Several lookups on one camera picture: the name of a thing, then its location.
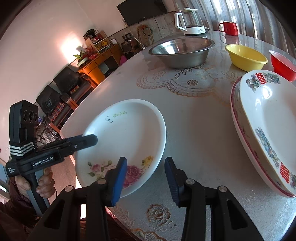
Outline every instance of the mug handle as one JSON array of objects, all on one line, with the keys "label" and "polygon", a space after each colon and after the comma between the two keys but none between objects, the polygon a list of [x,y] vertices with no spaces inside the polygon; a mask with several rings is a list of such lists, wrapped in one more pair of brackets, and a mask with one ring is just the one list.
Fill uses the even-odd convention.
[{"label": "mug handle", "polygon": [[218,29],[219,29],[220,32],[224,32],[224,31],[221,31],[221,30],[220,30],[220,25],[221,25],[221,24],[223,24],[223,23],[219,23],[219,25],[218,25]]}]

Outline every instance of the red bowl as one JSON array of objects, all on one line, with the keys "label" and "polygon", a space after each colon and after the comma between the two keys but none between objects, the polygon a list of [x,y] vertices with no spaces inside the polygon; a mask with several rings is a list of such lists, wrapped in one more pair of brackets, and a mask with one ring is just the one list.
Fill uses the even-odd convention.
[{"label": "red bowl", "polygon": [[274,67],[274,72],[292,82],[296,79],[296,66],[285,56],[278,52],[269,51],[271,54],[271,63]]}]

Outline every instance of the finger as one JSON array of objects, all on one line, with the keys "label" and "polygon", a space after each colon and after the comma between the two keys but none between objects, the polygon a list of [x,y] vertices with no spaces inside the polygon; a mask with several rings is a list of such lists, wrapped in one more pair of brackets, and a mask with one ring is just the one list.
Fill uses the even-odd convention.
[{"label": "finger", "polygon": [[47,167],[47,168],[43,169],[43,174],[45,176],[48,176],[51,172],[52,172],[52,167]]},{"label": "finger", "polygon": [[30,183],[22,176],[16,176],[15,177],[15,183],[19,188],[22,188],[24,190],[30,190],[31,186]]},{"label": "finger", "polygon": [[44,198],[50,198],[52,195],[54,195],[54,193],[55,193],[55,189],[52,188],[49,192],[42,193],[40,194],[40,196]]},{"label": "finger", "polygon": [[41,178],[38,180],[38,184],[40,187],[44,187],[46,185],[49,185],[50,182],[52,181],[53,173],[52,171],[49,172],[48,175],[43,175]]},{"label": "finger", "polygon": [[54,181],[54,179],[52,179],[52,181],[50,182],[50,184],[48,184],[46,186],[43,186],[43,187],[38,186],[36,188],[36,192],[39,193],[39,194],[43,194],[43,193],[49,192],[53,188],[54,184],[55,184],[55,181]]}]

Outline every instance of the black armchair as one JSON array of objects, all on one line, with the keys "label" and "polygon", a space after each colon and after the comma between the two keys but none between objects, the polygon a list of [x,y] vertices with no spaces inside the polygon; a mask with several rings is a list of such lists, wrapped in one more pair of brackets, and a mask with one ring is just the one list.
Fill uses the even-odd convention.
[{"label": "black armchair", "polygon": [[76,109],[65,95],[60,95],[49,85],[37,97],[36,102],[46,114],[45,121],[59,133],[66,120]]},{"label": "black armchair", "polygon": [[97,86],[86,74],[79,74],[68,67],[61,70],[54,82],[68,101],[76,107]]}]

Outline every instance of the human hand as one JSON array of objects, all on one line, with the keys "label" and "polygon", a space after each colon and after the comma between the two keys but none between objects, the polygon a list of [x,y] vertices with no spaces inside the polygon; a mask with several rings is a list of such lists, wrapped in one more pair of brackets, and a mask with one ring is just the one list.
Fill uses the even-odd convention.
[{"label": "human hand", "polygon": [[[39,186],[36,188],[36,192],[40,194],[41,197],[49,198],[55,193],[54,179],[52,168],[48,167],[43,170],[43,176],[39,178]],[[31,189],[30,183],[22,176],[15,177],[15,183],[19,192],[25,197],[29,198],[27,191]]]}]

